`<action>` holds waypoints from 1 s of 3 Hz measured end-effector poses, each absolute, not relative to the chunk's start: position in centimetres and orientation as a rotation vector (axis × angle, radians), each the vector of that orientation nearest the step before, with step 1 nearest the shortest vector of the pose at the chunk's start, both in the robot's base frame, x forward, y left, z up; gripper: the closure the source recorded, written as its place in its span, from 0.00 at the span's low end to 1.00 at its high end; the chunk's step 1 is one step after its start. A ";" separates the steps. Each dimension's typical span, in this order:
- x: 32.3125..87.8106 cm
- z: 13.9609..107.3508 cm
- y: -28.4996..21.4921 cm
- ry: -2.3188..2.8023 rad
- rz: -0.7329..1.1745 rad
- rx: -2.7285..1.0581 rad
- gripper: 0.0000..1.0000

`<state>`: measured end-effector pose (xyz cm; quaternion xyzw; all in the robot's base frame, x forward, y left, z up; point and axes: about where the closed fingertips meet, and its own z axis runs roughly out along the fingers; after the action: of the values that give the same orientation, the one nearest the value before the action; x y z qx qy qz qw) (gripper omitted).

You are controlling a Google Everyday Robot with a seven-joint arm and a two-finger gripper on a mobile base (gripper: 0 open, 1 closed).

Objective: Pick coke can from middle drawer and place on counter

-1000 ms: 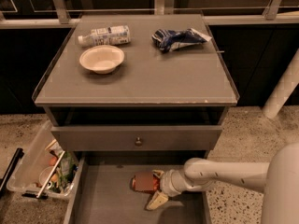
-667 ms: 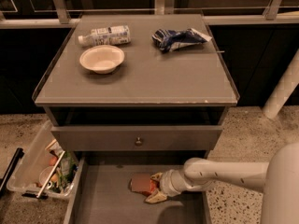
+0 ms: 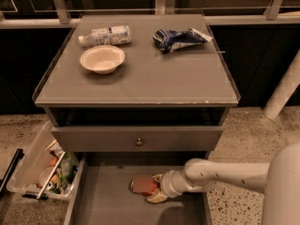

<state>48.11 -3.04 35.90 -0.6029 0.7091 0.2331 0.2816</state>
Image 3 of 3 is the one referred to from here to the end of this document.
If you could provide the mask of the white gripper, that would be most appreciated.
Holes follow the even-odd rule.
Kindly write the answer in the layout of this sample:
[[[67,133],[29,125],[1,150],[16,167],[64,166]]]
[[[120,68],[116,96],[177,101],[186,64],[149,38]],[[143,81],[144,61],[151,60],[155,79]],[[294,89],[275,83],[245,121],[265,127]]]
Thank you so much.
[[[175,198],[188,192],[190,184],[187,182],[183,171],[171,170],[164,174],[158,173],[152,176],[152,180],[159,183],[154,193],[146,198],[149,203],[163,203],[168,197]]]

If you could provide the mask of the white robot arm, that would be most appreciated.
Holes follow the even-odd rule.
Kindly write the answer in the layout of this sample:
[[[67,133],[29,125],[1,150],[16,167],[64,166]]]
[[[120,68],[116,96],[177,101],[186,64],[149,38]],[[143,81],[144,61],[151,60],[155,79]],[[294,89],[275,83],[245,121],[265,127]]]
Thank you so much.
[[[300,225],[300,144],[281,149],[269,163],[219,163],[189,160],[183,169],[153,176],[158,183],[147,197],[162,203],[185,192],[207,192],[216,182],[263,195],[262,225]]]

